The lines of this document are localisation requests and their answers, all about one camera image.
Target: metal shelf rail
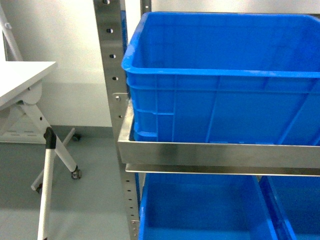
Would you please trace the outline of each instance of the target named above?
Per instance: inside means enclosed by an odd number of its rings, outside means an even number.
[[[125,8],[120,0],[93,3],[131,240],[138,239],[140,223],[141,190],[136,172],[320,176],[317,146],[133,141],[134,115],[126,75],[121,69],[121,8]],[[320,14],[320,5],[314,0],[140,0],[140,9],[141,14],[151,10]]]

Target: blue plastic crate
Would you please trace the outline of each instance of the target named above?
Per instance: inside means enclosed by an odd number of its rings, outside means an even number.
[[[315,17],[146,13],[122,67],[136,140],[319,145]]]
[[[320,239],[320,177],[264,176],[259,184],[278,239]]]
[[[139,240],[276,240],[253,176],[147,174]]]

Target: white folding table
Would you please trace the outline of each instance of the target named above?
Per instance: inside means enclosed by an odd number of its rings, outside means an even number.
[[[17,118],[26,113],[34,125],[44,134],[46,140],[38,240],[45,240],[48,237],[55,156],[60,157],[71,172],[73,179],[81,178],[81,171],[64,146],[72,134],[69,134],[62,143],[36,105],[42,94],[41,79],[56,67],[57,63],[53,61],[0,61],[0,113],[2,114],[0,134],[6,131]]]

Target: stainless steel shelf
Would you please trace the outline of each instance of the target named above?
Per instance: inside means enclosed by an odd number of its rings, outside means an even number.
[[[320,176],[320,147],[301,145],[138,142],[128,103],[118,147],[127,172]]]

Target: metal bolt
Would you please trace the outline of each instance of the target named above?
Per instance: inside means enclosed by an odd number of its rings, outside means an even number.
[[[6,22],[6,23],[4,24],[4,27],[5,27],[6,29],[9,29],[9,30],[12,29],[12,26],[10,25],[9,22]]]

